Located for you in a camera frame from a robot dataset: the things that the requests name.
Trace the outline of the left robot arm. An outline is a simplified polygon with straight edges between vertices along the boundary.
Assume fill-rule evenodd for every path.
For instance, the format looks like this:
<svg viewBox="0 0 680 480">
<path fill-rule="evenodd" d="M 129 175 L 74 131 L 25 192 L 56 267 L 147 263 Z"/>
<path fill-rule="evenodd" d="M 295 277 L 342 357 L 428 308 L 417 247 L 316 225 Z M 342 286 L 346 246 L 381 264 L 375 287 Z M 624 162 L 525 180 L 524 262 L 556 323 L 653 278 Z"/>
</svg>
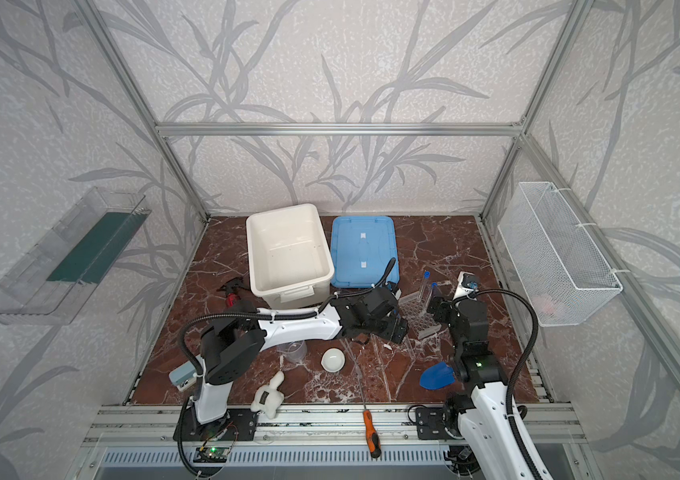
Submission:
<svg viewBox="0 0 680 480">
<path fill-rule="evenodd" d="M 191 320 L 179 331 L 177 343 L 197 379 L 190 397 L 195 420 L 207 425 L 225 416 L 233 383 L 262 351 L 360 335 L 400 344 L 408 332 L 396 294 L 380 284 L 355 293 L 333 293 L 317 307 L 268 310 L 241 303 Z"/>
</svg>

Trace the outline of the clear plastic measuring beaker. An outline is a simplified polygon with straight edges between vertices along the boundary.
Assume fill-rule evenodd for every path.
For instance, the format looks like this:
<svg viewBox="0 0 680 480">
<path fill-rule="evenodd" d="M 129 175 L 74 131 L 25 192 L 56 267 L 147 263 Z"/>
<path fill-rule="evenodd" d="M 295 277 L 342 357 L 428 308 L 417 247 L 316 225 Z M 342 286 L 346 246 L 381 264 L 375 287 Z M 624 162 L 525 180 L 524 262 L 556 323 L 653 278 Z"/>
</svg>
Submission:
<svg viewBox="0 0 680 480">
<path fill-rule="evenodd" d="M 298 365 L 307 356 L 308 347 L 305 340 L 283 343 L 276 347 L 279 354 L 279 365 Z"/>
</svg>

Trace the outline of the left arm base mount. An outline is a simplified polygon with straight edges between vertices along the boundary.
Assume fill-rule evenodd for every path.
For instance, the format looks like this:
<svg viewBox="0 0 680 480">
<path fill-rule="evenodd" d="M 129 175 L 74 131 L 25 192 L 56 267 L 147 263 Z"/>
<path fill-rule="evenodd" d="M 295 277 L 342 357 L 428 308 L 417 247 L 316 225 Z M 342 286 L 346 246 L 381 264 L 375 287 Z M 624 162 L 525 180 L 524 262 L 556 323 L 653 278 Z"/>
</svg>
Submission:
<svg viewBox="0 0 680 480">
<path fill-rule="evenodd" d="M 252 441 L 258 426 L 258 414 L 249 409 L 229 409 L 218 420 L 201 424 L 194 407 L 181 412 L 173 433 L 175 442 Z"/>
</svg>

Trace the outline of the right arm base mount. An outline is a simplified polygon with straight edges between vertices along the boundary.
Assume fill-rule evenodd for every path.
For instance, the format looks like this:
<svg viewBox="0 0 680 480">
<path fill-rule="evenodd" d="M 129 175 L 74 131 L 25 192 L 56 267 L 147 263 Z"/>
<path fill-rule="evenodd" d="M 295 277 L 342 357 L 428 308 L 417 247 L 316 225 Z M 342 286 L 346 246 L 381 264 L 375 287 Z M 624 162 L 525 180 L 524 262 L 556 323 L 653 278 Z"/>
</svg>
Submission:
<svg viewBox="0 0 680 480">
<path fill-rule="evenodd" d="M 409 422 L 416 427 L 419 440 L 463 440 L 456 412 L 443 406 L 411 405 L 407 409 Z"/>
</svg>

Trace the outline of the clear acrylic test tube rack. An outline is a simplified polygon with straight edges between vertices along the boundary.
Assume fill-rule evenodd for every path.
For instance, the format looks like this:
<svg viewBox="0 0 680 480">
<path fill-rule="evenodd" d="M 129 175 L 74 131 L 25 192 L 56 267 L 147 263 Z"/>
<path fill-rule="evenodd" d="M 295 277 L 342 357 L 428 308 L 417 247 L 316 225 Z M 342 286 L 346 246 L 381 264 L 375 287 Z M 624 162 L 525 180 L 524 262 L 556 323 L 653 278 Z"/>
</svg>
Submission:
<svg viewBox="0 0 680 480">
<path fill-rule="evenodd" d="M 427 312 L 427 306 L 420 300 L 418 293 L 402 296 L 399 311 L 408 322 L 410 331 L 419 340 L 437 335 L 442 329 L 442 325 Z"/>
</svg>

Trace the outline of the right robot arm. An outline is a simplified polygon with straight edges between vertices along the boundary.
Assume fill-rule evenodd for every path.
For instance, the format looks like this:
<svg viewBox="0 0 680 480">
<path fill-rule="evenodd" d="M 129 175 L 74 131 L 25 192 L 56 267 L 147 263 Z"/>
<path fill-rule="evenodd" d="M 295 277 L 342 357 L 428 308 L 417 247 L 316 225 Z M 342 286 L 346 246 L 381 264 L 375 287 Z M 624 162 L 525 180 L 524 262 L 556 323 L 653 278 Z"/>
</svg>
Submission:
<svg viewBox="0 0 680 480">
<path fill-rule="evenodd" d="M 531 315 L 531 336 L 511 374 L 489 347 L 488 306 L 481 298 L 490 294 L 520 301 Z M 464 393 L 453 395 L 444 405 L 447 432 L 468 442 L 487 479 L 550 479 L 514 397 L 540 330 L 532 305 L 506 289 L 481 290 L 478 281 L 469 277 L 456 288 L 452 300 L 435 297 L 430 309 L 449 327 L 456 377 L 466 384 Z"/>
</svg>

